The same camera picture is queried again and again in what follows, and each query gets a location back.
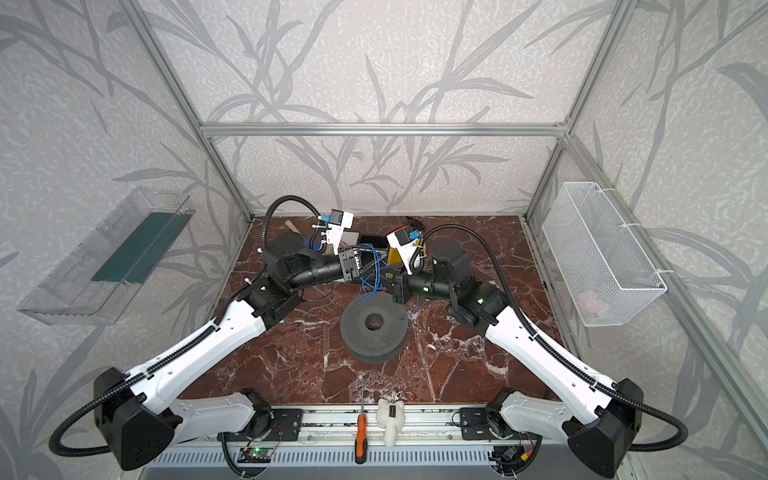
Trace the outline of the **grey perforated cable spool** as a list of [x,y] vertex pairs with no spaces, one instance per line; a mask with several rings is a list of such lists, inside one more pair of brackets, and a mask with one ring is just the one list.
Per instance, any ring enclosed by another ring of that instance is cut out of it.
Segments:
[[409,318],[403,304],[391,294],[377,292],[354,299],[340,320],[342,340],[349,352],[368,364],[382,364],[398,356],[409,336]]

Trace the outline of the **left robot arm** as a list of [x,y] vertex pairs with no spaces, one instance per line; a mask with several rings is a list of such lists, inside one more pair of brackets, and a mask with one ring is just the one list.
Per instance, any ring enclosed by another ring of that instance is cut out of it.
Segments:
[[244,430],[258,409],[256,394],[236,393],[198,407],[184,406],[179,396],[220,360],[280,323],[301,303],[302,291],[343,279],[339,256],[313,250],[314,243],[293,233],[264,242],[256,278],[235,291],[216,317],[153,359],[99,375],[93,400],[54,429],[50,452],[66,458],[112,454],[130,471],[218,427]]

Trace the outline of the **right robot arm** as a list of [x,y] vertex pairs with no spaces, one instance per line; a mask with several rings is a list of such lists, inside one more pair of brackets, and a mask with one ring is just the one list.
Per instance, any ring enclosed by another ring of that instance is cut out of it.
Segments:
[[613,477],[628,452],[659,452],[682,445],[687,426],[673,415],[645,404],[643,390],[625,378],[590,367],[554,341],[522,311],[490,245],[481,245],[499,283],[481,281],[471,257],[452,238],[432,237],[413,226],[387,236],[401,259],[392,277],[398,303],[412,296],[446,301],[458,323],[515,357],[555,395],[552,400],[519,391],[499,394],[487,406],[498,436],[527,432],[566,444],[594,473]]

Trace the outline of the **yellow plastic bin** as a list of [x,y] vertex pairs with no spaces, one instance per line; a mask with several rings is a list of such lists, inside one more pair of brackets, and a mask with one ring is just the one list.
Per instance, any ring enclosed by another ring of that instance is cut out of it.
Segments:
[[390,266],[397,265],[402,262],[402,258],[396,248],[389,247],[387,252],[386,263]]

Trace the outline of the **black plastic bin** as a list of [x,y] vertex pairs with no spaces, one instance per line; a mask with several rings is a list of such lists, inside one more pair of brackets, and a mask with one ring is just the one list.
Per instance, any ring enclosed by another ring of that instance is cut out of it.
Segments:
[[370,244],[375,249],[385,249],[389,247],[389,242],[385,236],[372,234],[360,234],[356,244]]

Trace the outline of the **white plastic part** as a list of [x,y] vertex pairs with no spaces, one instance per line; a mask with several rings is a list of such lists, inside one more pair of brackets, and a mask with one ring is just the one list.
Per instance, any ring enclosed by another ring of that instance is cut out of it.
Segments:
[[384,430],[384,445],[387,448],[395,446],[397,436],[404,427],[404,407],[405,403],[402,400],[394,402],[388,401],[385,398],[378,400],[376,423],[380,429]]

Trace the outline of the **pink object in basket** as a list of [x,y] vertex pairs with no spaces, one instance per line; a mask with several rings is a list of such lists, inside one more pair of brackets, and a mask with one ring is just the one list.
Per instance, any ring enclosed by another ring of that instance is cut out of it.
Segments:
[[594,317],[603,316],[610,309],[610,304],[594,290],[581,292],[577,297],[577,303],[590,316]]

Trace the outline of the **green circuit board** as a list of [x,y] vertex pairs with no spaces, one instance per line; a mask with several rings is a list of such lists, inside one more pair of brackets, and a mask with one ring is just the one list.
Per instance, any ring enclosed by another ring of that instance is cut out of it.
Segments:
[[271,462],[274,452],[274,447],[243,447],[238,451],[236,463],[238,465],[268,464]]

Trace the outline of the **orange handled screwdriver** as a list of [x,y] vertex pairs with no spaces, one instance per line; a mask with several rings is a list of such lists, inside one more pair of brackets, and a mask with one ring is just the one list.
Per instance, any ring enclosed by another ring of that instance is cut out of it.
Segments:
[[354,442],[354,462],[362,465],[367,461],[368,439],[367,439],[367,413],[365,406],[360,406],[360,412],[357,417],[356,435]]

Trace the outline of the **clear plastic wall tray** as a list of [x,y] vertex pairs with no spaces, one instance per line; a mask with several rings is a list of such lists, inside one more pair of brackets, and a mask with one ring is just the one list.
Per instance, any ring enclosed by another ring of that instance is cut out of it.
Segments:
[[46,325],[115,324],[195,213],[188,194],[135,188],[18,310]]

